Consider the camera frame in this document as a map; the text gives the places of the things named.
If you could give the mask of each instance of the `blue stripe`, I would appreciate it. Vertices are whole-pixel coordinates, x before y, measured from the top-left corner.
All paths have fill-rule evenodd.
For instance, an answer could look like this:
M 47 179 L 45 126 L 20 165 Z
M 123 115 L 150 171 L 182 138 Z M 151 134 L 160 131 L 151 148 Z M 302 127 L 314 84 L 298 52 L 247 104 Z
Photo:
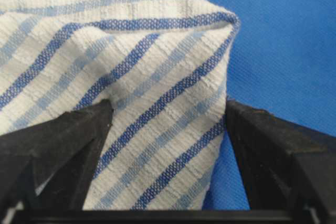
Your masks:
M 20 94 L 25 86 L 29 84 L 49 63 L 51 57 L 63 43 L 71 37 L 72 33 L 85 26 L 95 26 L 102 30 L 139 30 L 139 29 L 173 29 L 190 28 L 193 26 L 209 25 L 214 22 L 225 20 L 231 23 L 237 23 L 234 15 L 226 13 L 211 13 L 198 15 L 194 18 L 165 18 L 165 19 L 136 19 L 136 20 L 117 20 L 109 19 L 93 23 L 68 23 L 62 29 L 56 32 L 53 39 L 47 47 L 38 55 L 35 62 L 22 73 L 15 82 L 0 96 L 0 109 L 6 106 L 10 101 Z
M 34 118 L 39 116 L 43 110 L 55 101 L 68 88 L 71 82 L 76 78 L 78 73 L 89 63 L 91 63 L 107 45 L 113 42 L 114 37 L 111 35 L 96 40 L 83 55 L 77 57 L 65 73 L 59 78 L 48 92 L 39 98 L 24 115 L 17 119 L 9 131 L 26 127 Z
M 6 64 L 42 17 L 26 18 L 0 48 L 0 67 Z
M 84 12 L 91 9 L 99 9 L 100 7 L 110 6 L 117 3 L 134 3 L 139 1 L 145 0 L 89 0 L 70 5 L 48 6 L 41 8 L 19 8 L 12 10 L 12 12 L 31 13 L 42 16 L 58 16 Z
M 185 210 L 197 198 L 200 193 L 210 184 L 213 167 L 209 169 L 203 176 L 198 179 L 188 190 L 182 195 L 177 202 L 171 207 L 172 210 Z
M 220 84 L 217 92 L 211 97 L 199 102 L 196 106 L 186 111 L 174 125 L 172 125 L 166 132 L 162 133 L 155 139 L 152 144 L 149 144 L 143 152 L 135 159 L 128 170 L 120 177 L 118 182 L 107 191 L 105 196 L 94 207 L 94 209 L 108 209 L 113 204 L 113 201 L 121 194 L 121 192 L 137 177 L 141 169 L 146 163 L 163 148 L 171 139 L 182 132 L 191 122 L 199 116 L 205 114 L 221 97 L 225 90 L 225 80 Z
M 174 178 L 193 157 L 206 147 L 211 140 L 223 132 L 224 118 L 216 123 L 201 137 L 201 139 L 199 139 L 193 146 L 191 146 L 186 152 L 181 154 L 172 164 L 170 164 L 168 168 L 155 180 L 155 182 L 146 189 L 131 209 L 145 209 L 149 202 L 151 202 L 151 200 L 154 199 L 156 195 L 168 185 L 171 179 Z
M 124 74 L 128 73 L 135 64 L 143 57 L 147 50 L 152 46 L 159 34 L 149 34 L 143 38 L 129 55 L 118 64 L 109 74 L 100 77 L 98 81 L 86 92 L 83 98 L 75 106 L 75 110 L 84 106 L 91 105 L 94 99 L 109 85 L 119 80 Z
M 212 25 L 217 22 L 226 21 L 236 23 L 237 17 L 232 14 L 216 12 L 210 14 L 201 14 L 190 18 L 140 18 L 134 20 L 108 19 L 100 22 L 91 22 L 90 25 L 99 27 L 103 30 L 156 30 L 156 29 L 174 29 L 174 28 L 192 28 L 197 26 Z
M 219 61 L 222 59 L 224 52 L 235 36 L 239 28 L 239 21 L 234 24 L 234 29 L 218 48 L 218 50 L 208 58 L 201 66 L 194 70 L 191 75 L 183 78 L 168 92 L 162 95 L 146 112 L 144 112 L 134 123 L 129 125 L 122 135 L 109 147 L 98 161 L 98 166 L 94 175 L 94 179 L 109 165 L 109 163 L 116 157 L 118 152 L 125 147 L 125 145 L 135 136 L 135 134 L 143 128 L 148 121 L 158 115 L 168 103 L 173 101 L 178 95 L 182 94 L 187 88 L 192 87 L 201 77 L 206 76 L 213 70 Z
M 21 93 L 23 88 L 44 69 L 56 50 L 63 45 L 74 31 L 82 26 L 83 25 L 76 23 L 68 23 L 61 30 L 56 32 L 51 42 L 38 55 L 34 63 L 0 96 L 0 109 L 9 104 L 14 97 Z
M 155 72 L 144 82 L 142 82 L 131 94 L 116 102 L 116 110 L 114 115 L 119 114 L 128 105 L 133 103 L 139 97 L 142 97 L 153 85 L 164 78 L 193 48 L 193 46 L 201 39 L 204 32 L 195 32 L 184 38 L 178 46 L 172 51 L 168 58 L 155 70 Z

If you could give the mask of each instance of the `striped towel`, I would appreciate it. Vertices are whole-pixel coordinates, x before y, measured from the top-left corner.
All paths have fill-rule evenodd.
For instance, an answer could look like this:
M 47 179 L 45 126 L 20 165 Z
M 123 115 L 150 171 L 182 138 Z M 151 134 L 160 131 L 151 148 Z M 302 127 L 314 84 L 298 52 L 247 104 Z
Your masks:
M 0 134 L 108 98 L 85 209 L 200 209 L 237 17 L 206 0 L 0 0 Z

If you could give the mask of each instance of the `textured fabric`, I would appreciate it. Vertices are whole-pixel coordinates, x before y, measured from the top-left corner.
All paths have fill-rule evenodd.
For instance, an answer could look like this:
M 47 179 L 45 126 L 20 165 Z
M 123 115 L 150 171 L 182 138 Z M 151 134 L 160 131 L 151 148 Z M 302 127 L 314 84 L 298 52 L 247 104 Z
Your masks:
M 228 95 L 336 135 L 335 0 L 209 1 L 225 4 L 242 23 L 230 56 Z M 220 156 L 226 162 L 216 164 L 206 205 L 246 207 L 241 183 L 227 181 L 234 177 L 233 156 Z
M 0 134 L 109 98 L 85 209 L 199 209 L 239 20 L 206 0 L 0 0 Z

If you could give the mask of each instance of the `blue background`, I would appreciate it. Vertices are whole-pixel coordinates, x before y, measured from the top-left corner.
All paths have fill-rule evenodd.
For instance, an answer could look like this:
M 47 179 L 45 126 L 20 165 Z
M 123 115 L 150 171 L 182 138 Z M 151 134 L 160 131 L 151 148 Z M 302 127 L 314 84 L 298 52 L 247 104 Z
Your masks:
M 235 100 L 336 136 L 336 0 L 209 0 L 241 29 L 230 55 Z M 248 209 L 224 138 L 204 208 Z

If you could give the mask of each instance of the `dark blue stripe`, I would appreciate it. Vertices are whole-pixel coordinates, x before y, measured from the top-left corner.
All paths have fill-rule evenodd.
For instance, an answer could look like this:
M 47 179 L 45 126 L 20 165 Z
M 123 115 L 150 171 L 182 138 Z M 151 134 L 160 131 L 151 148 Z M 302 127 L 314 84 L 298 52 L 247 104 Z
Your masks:
M 197 26 L 207 26 L 213 23 L 226 21 L 236 23 L 237 17 L 223 12 L 201 14 L 190 18 L 140 18 L 134 20 L 108 19 L 99 22 L 92 22 L 90 25 L 106 30 L 155 30 L 173 28 L 192 28 Z
M 58 30 L 47 47 L 37 56 L 36 60 L 30 67 L 23 72 L 14 83 L 0 96 L 0 109 L 9 104 L 27 84 L 33 80 L 47 65 L 56 50 L 70 38 L 72 33 L 83 25 L 78 23 L 68 23 L 62 29 Z
M 155 182 L 146 189 L 131 209 L 145 209 L 148 203 L 151 202 L 151 200 L 154 199 L 156 195 L 168 185 L 171 179 L 174 178 L 193 157 L 206 147 L 211 140 L 223 132 L 224 119 L 222 118 L 208 132 L 206 132 L 201 139 L 199 139 L 186 152 L 182 153 L 172 164 L 170 164 L 167 169 L 155 180 Z
M 98 81 L 86 92 L 83 98 L 75 106 L 74 110 L 91 105 L 94 99 L 107 86 L 116 82 L 124 74 L 128 73 L 152 46 L 158 36 L 159 34 L 149 34 L 144 37 L 120 64 L 118 64 L 109 74 L 106 74 L 98 79 Z
M 143 128 L 148 121 L 158 115 L 168 103 L 173 101 L 178 95 L 182 94 L 187 88 L 193 86 L 201 77 L 206 76 L 212 71 L 222 59 L 224 52 L 235 36 L 239 28 L 239 21 L 234 24 L 234 29 L 228 38 L 221 44 L 217 51 L 208 58 L 201 66 L 196 68 L 188 77 L 183 78 L 168 92 L 162 95 L 146 112 L 144 112 L 134 123 L 127 127 L 122 135 L 109 147 L 98 161 L 98 166 L 94 174 L 94 179 L 109 165 L 116 157 L 118 152 L 132 139 L 135 134 Z

